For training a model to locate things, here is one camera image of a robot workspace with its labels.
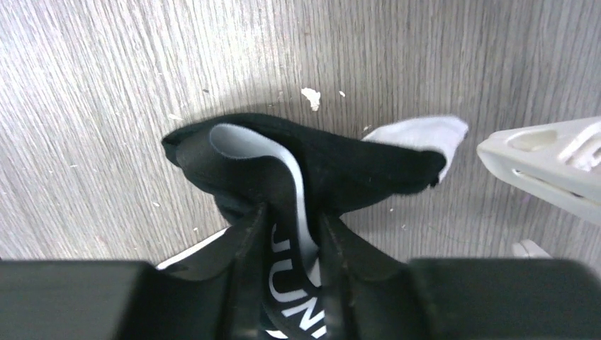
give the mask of wood grain surface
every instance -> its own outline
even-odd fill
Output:
[[[599,18],[601,1],[5,0],[0,257],[156,263],[223,228],[162,154],[187,122],[257,111],[359,138],[453,113],[471,131],[442,184],[349,226],[397,259],[530,238],[601,269],[600,227],[476,156],[496,130],[601,113]]]

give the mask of white speck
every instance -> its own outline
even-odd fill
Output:
[[[180,117],[178,115],[174,115],[174,114],[169,114],[169,115],[167,115],[167,117],[172,120],[184,120],[182,117]]]
[[[300,94],[307,97],[307,99],[311,102],[311,110],[319,110],[319,100],[321,98],[321,93],[317,92],[314,89],[309,89],[308,87],[301,89],[300,92]]]

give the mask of white plastic object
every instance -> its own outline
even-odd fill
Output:
[[[601,225],[601,117],[495,132],[477,151],[501,181]]]
[[[538,244],[532,240],[525,239],[518,243],[514,243],[511,247],[513,256],[521,259],[550,259],[551,255],[547,254]]]

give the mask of gray wooden floor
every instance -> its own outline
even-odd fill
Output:
[[[258,111],[361,137],[454,113],[471,132],[442,185],[349,226],[398,259],[530,238],[601,269],[601,227],[476,156],[496,130],[601,113],[599,18],[601,1],[5,0],[0,257],[158,262],[224,227],[163,157],[187,122]]]

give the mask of white paint chip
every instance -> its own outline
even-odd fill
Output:
[[[321,93],[317,92],[314,89],[309,89],[308,87],[301,89],[300,92],[300,94],[305,96],[311,102],[311,110],[319,110],[319,100],[321,98]]]
[[[174,114],[169,114],[169,115],[167,115],[167,117],[172,120],[184,120],[182,117],[180,117],[178,115],[174,115]]]

